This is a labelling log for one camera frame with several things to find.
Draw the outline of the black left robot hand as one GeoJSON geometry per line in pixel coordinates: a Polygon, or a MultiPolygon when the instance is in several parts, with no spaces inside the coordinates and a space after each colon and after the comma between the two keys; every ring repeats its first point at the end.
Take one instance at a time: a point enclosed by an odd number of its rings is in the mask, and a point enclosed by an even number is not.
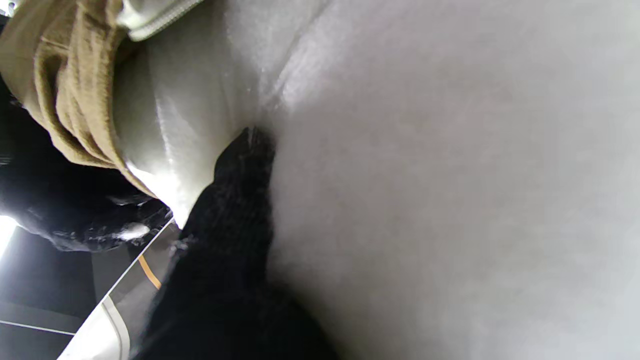
{"type": "Polygon", "coordinates": [[[132,360],[336,360],[318,322],[266,274],[275,144],[244,129],[180,232],[132,360]]]}

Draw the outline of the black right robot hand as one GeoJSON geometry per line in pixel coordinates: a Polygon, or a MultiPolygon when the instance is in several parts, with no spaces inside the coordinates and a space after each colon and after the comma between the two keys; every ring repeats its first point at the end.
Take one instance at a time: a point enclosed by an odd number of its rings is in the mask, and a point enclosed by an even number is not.
{"type": "Polygon", "coordinates": [[[66,252],[142,246],[167,224],[170,209],[118,171],[70,162],[49,133],[0,90],[1,214],[66,252]]]}

